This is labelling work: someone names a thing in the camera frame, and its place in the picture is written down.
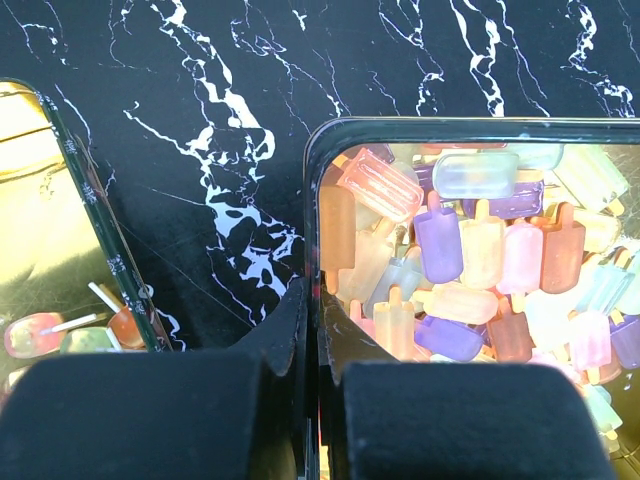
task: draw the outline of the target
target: peach popsicle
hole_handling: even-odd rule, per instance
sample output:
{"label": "peach popsicle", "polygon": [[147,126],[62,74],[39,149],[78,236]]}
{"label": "peach popsicle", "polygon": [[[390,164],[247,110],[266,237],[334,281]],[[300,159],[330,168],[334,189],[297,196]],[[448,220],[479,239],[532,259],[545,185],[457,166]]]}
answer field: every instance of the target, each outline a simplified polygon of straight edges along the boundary
{"label": "peach popsicle", "polygon": [[412,298],[421,302],[432,317],[482,325],[498,311],[498,299],[485,290],[473,290],[460,283],[434,285],[432,291],[416,290]]}
{"label": "peach popsicle", "polygon": [[350,190],[360,203],[396,223],[411,218],[424,198],[417,181],[365,148],[349,162],[338,185]]}
{"label": "peach popsicle", "polygon": [[500,299],[499,312],[487,323],[496,360],[499,362],[528,362],[533,342],[524,313],[513,313],[506,297]]}
{"label": "peach popsicle", "polygon": [[344,188],[321,186],[318,195],[320,223],[320,269],[327,290],[338,291],[338,270],[354,268],[356,256],[356,201]]}
{"label": "peach popsicle", "polygon": [[442,208],[435,191],[427,195],[429,211],[413,220],[416,241],[422,249],[422,269],[432,283],[455,280],[462,273],[462,244],[458,216]]}
{"label": "peach popsicle", "polygon": [[394,286],[389,291],[389,302],[376,303],[373,309],[376,342],[398,360],[413,357],[415,319],[413,305],[402,301],[402,290]]}
{"label": "peach popsicle", "polygon": [[489,215],[489,201],[479,200],[475,219],[460,222],[462,260],[460,281],[478,290],[494,287],[502,278],[504,220]]}
{"label": "peach popsicle", "polygon": [[580,277],[585,228],[573,220],[573,205],[558,207],[556,223],[541,227],[544,235],[540,288],[547,293],[563,293]]}
{"label": "peach popsicle", "polygon": [[540,287],[542,269],[542,231],[524,220],[505,231],[504,267],[497,289],[511,294],[514,312],[524,309],[524,294]]}
{"label": "peach popsicle", "polygon": [[393,255],[393,244],[387,237],[395,224],[383,218],[373,232],[361,230],[356,235],[355,266],[341,269],[337,297],[345,303],[356,299],[366,302],[382,277]]}

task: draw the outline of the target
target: popsicle charm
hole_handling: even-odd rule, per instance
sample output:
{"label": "popsicle charm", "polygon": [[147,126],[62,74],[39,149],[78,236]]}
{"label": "popsicle charm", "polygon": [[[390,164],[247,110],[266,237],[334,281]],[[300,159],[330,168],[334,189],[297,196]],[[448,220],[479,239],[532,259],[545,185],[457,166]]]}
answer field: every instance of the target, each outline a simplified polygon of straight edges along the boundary
{"label": "popsicle charm", "polygon": [[413,305],[402,301],[402,290],[389,290],[389,302],[376,303],[373,310],[376,342],[398,360],[413,357]]}
{"label": "popsicle charm", "polygon": [[573,288],[580,278],[586,231],[573,221],[573,205],[558,207],[557,221],[541,226],[544,235],[540,289],[547,293],[563,293]]}
{"label": "popsicle charm", "polygon": [[435,191],[427,195],[427,207],[427,213],[413,219],[422,269],[430,282],[447,283],[458,278],[463,267],[458,216],[452,208],[442,208]]}
{"label": "popsicle charm", "polygon": [[469,288],[494,287],[502,278],[504,221],[489,215],[488,200],[479,200],[476,218],[460,222],[464,268],[460,281]]}
{"label": "popsicle charm", "polygon": [[338,291],[338,270],[353,268],[356,256],[356,201],[351,192],[335,185],[321,186],[320,269],[327,291]]}
{"label": "popsicle charm", "polygon": [[349,162],[338,185],[356,200],[396,223],[411,218],[422,205],[424,191],[417,182],[363,148]]}
{"label": "popsicle charm", "polygon": [[504,268],[497,289],[511,294],[513,311],[524,310],[524,295],[540,287],[542,231],[522,219],[505,231]]}

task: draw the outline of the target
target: frosted popsicle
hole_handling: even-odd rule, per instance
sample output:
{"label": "frosted popsicle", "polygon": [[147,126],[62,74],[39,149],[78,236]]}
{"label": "frosted popsicle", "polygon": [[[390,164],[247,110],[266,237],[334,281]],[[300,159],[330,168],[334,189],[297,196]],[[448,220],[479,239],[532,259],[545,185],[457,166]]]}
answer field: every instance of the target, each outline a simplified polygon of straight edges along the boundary
{"label": "frosted popsicle", "polygon": [[376,326],[372,319],[362,316],[362,304],[358,300],[351,300],[349,318],[371,338],[376,338]]}
{"label": "frosted popsicle", "polygon": [[353,194],[335,185],[319,193],[320,269],[327,290],[338,291],[338,270],[354,268],[356,255],[356,202]]}
{"label": "frosted popsicle", "polygon": [[458,216],[452,208],[441,207],[435,191],[429,192],[427,202],[429,211],[413,219],[424,275],[433,283],[450,282],[463,267]]}
{"label": "frosted popsicle", "polygon": [[510,143],[503,150],[518,155],[518,168],[522,170],[553,170],[563,151],[561,143]]}
{"label": "frosted popsicle", "polygon": [[564,361],[567,359],[564,346],[571,338],[569,312],[565,310],[566,304],[556,296],[536,290],[525,298],[524,312],[536,347],[545,352],[553,351],[559,360]]}
{"label": "frosted popsicle", "polygon": [[416,326],[415,341],[433,353],[470,362],[482,349],[482,337],[459,322],[427,316]]}
{"label": "frosted popsicle", "polygon": [[424,191],[417,182],[362,149],[349,162],[338,185],[356,200],[396,223],[411,218],[422,205]]}
{"label": "frosted popsicle", "polygon": [[640,315],[625,315],[624,322],[610,328],[620,364],[628,370],[640,367]]}
{"label": "frosted popsicle", "polygon": [[628,260],[629,251],[623,248],[613,265],[598,266],[593,273],[591,288],[576,306],[576,311],[593,310],[610,315],[635,279],[635,274],[624,268]]}
{"label": "frosted popsicle", "polygon": [[629,182],[602,147],[566,145],[553,172],[587,210],[609,208],[614,215],[624,212],[618,197],[629,189]]}
{"label": "frosted popsicle", "polygon": [[606,433],[620,428],[622,419],[598,390],[593,385],[584,385],[582,388],[585,393],[584,401],[598,431]]}
{"label": "frosted popsicle", "polygon": [[634,274],[635,278],[618,302],[617,308],[628,315],[640,315],[640,252],[636,252],[627,272]]}
{"label": "frosted popsicle", "polygon": [[376,342],[398,360],[413,357],[413,305],[402,301],[402,290],[394,286],[389,302],[377,303],[373,310]]}
{"label": "frosted popsicle", "polygon": [[547,293],[563,293],[580,277],[585,228],[573,221],[573,205],[558,207],[557,221],[540,227],[544,235],[540,288]]}
{"label": "frosted popsicle", "polygon": [[472,325],[482,325],[498,311],[498,299],[485,290],[473,290],[459,283],[434,285],[432,291],[416,290],[413,297],[422,302],[432,317]]}
{"label": "frosted popsicle", "polygon": [[494,287],[500,281],[504,231],[504,220],[489,215],[487,200],[478,201],[475,219],[460,222],[464,263],[460,281],[465,286],[482,290]]}
{"label": "frosted popsicle", "polygon": [[[518,182],[510,197],[489,200],[489,213],[504,220],[540,215],[543,193],[544,182],[541,175],[538,181]],[[462,200],[462,209],[467,217],[475,217],[476,204],[476,200]]]}
{"label": "frosted popsicle", "polygon": [[540,287],[542,269],[542,231],[524,221],[507,227],[505,231],[504,267],[497,289],[511,294],[514,311],[524,308],[524,294]]}
{"label": "frosted popsicle", "polygon": [[402,290],[402,301],[407,302],[424,278],[422,262],[420,261],[420,247],[412,247],[403,259],[392,258],[382,274],[373,293],[364,304],[364,314],[372,318],[373,306],[389,299],[389,289],[398,285]]}
{"label": "frosted popsicle", "polygon": [[395,224],[383,218],[373,232],[362,230],[356,235],[355,267],[341,269],[337,297],[345,303],[356,299],[361,303],[373,293],[393,255],[393,244],[387,237]]}
{"label": "frosted popsicle", "polygon": [[444,198],[505,198],[513,195],[518,156],[509,153],[445,155],[436,162],[433,186]]}
{"label": "frosted popsicle", "polygon": [[586,370],[591,383],[600,381],[600,367],[611,362],[609,319],[600,312],[584,312],[569,322],[569,352],[577,370]]}
{"label": "frosted popsicle", "polygon": [[499,312],[487,323],[491,345],[499,362],[528,362],[533,341],[524,313],[513,313],[506,297],[500,299]]}
{"label": "frosted popsicle", "polygon": [[61,325],[62,315],[57,313],[35,313],[16,320],[4,332],[4,346],[15,358],[33,358],[55,352],[65,332],[42,335],[43,330]]}
{"label": "frosted popsicle", "polygon": [[113,348],[104,327],[87,327],[72,330],[60,345],[60,353],[95,353]]}

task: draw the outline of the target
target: resin popsicle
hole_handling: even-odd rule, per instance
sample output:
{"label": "resin popsicle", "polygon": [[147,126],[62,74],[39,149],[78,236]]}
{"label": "resin popsicle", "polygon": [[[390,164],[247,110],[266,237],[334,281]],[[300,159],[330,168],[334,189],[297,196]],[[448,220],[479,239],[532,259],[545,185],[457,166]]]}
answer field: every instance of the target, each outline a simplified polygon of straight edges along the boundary
{"label": "resin popsicle", "polygon": [[373,232],[362,230],[356,235],[355,267],[341,269],[337,297],[345,303],[365,303],[386,270],[393,255],[393,244],[387,237],[395,224],[383,218]]}
{"label": "resin popsicle", "polygon": [[573,205],[558,207],[556,223],[540,227],[544,235],[540,288],[547,293],[563,293],[580,277],[585,228],[573,221]]}
{"label": "resin popsicle", "polygon": [[561,143],[510,143],[503,150],[518,155],[521,170],[553,170],[560,163],[564,145]]}
{"label": "resin popsicle", "polygon": [[553,173],[587,210],[608,208],[616,216],[624,212],[618,197],[629,182],[599,145],[566,145]]}
{"label": "resin popsicle", "polygon": [[611,363],[609,319],[600,312],[584,312],[569,322],[569,352],[577,370],[586,370],[592,384],[600,382],[600,367]]}
{"label": "resin popsicle", "polygon": [[634,274],[635,278],[618,302],[617,308],[627,315],[640,315],[640,252],[636,252],[627,272]]}
{"label": "resin popsicle", "polygon": [[413,299],[422,302],[432,317],[482,325],[498,311],[498,299],[485,290],[473,290],[459,283],[434,285],[432,291],[416,290]]}
{"label": "resin popsicle", "polygon": [[489,202],[479,200],[475,219],[460,222],[464,268],[460,281],[469,288],[494,287],[502,278],[504,220],[489,215]]}
{"label": "resin popsicle", "polygon": [[458,362],[470,362],[482,349],[482,337],[459,322],[427,316],[416,326],[415,341]]}
{"label": "resin popsicle", "polygon": [[629,251],[620,249],[613,265],[600,265],[593,273],[593,282],[576,306],[576,311],[597,311],[610,315],[635,279],[635,274],[625,270]]}
{"label": "resin popsicle", "polygon": [[499,362],[528,362],[533,342],[524,313],[513,313],[506,297],[500,299],[499,312],[487,323],[491,346]]}
{"label": "resin popsicle", "polygon": [[[489,200],[489,213],[504,220],[540,215],[544,193],[542,172],[534,171],[530,177],[532,181],[516,183],[510,197]],[[475,217],[476,204],[476,200],[462,200],[462,209],[467,217]]]}
{"label": "resin popsicle", "polygon": [[411,218],[424,198],[417,182],[364,148],[349,162],[338,185],[350,190],[360,203],[396,223]]}
{"label": "resin popsicle", "polygon": [[628,370],[640,367],[640,315],[625,315],[622,323],[612,323],[610,328],[620,364]]}
{"label": "resin popsicle", "polygon": [[335,185],[321,186],[318,197],[320,269],[327,291],[338,291],[338,270],[353,268],[356,255],[356,202],[353,194]]}
{"label": "resin popsicle", "polygon": [[444,198],[506,198],[517,168],[518,156],[508,153],[445,155],[436,162],[433,185]]}
{"label": "resin popsicle", "polygon": [[450,282],[463,268],[458,216],[452,208],[441,207],[435,191],[429,192],[427,202],[429,211],[413,219],[424,275],[432,283]]}
{"label": "resin popsicle", "polygon": [[513,310],[522,312],[524,294],[540,287],[542,269],[542,231],[524,221],[507,227],[505,231],[504,267],[496,288],[504,295],[511,294]]}
{"label": "resin popsicle", "polygon": [[412,247],[403,259],[392,258],[382,274],[373,293],[364,304],[364,314],[373,317],[373,306],[389,299],[389,289],[398,285],[402,290],[402,301],[407,302],[424,278],[422,262],[420,261],[420,247]]}
{"label": "resin popsicle", "polygon": [[394,286],[389,302],[377,303],[373,310],[376,342],[398,360],[413,357],[413,305],[402,301],[402,290]]}

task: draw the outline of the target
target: gold mirror surface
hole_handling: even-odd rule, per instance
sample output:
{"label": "gold mirror surface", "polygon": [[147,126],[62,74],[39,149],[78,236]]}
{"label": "gold mirror surface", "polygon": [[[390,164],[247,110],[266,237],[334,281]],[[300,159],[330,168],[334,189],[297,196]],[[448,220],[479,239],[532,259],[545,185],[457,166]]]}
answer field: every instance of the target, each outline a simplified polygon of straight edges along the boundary
{"label": "gold mirror surface", "polygon": [[[111,295],[111,308],[89,288]],[[0,83],[0,397],[60,352],[115,351],[116,282],[33,91]]]}

